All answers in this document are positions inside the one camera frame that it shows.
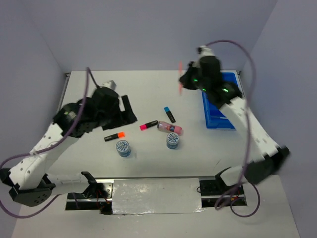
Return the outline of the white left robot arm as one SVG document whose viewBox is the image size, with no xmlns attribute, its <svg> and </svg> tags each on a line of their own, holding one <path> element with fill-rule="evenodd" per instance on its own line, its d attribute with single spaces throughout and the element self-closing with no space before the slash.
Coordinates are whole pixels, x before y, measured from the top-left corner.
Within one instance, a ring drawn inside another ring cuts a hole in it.
<svg viewBox="0 0 317 238">
<path fill-rule="evenodd" d="M 77 175 L 49 175 L 49 168 L 84 134 L 95 128 L 114 129 L 137 121 L 127 95 L 119 96 L 107 87 L 96 88 L 91 97 L 64 105 L 54 116 L 36 146 L 12 168 L 2 168 L 0 179 L 11 187 L 16 203 L 35 207 L 52 195 L 81 193 L 93 197 L 103 189 L 89 172 Z"/>
</svg>

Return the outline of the blue round tub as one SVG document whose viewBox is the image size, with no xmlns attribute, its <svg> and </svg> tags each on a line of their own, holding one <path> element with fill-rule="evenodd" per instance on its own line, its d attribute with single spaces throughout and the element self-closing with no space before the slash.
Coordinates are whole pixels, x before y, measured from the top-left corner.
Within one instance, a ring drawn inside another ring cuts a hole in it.
<svg viewBox="0 0 317 238">
<path fill-rule="evenodd" d="M 166 137 L 166 145 L 169 149 L 176 149 L 179 144 L 180 137 L 177 133 L 171 132 Z"/>
<path fill-rule="evenodd" d="M 121 157 L 127 157 L 131 154 L 131 147 L 128 141 L 120 140 L 116 143 L 116 150 Z"/>
</svg>

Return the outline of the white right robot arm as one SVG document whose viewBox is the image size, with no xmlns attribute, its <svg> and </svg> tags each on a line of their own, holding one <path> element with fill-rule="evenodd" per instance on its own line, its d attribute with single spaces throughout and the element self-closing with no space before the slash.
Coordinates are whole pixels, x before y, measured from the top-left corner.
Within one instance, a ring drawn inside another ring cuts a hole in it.
<svg viewBox="0 0 317 238">
<path fill-rule="evenodd" d="M 185 89 L 201 90 L 211 104 L 231 122 L 236 131 L 247 140 L 247 148 L 254 145 L 258 156 L 244 164 L 230 167 L 218 173 L 216 190 L 228 193 L 239 183 L 258 184 L 277 173 L 290 154 L 279 146 L 264 130 L 246 106 L 246 99 L 238 86 L 223 79 L 219 59 L 207 48 L 202 48 L 197 61 L 189 63 L 188 70 L 180 77 Z"/>
</svg>

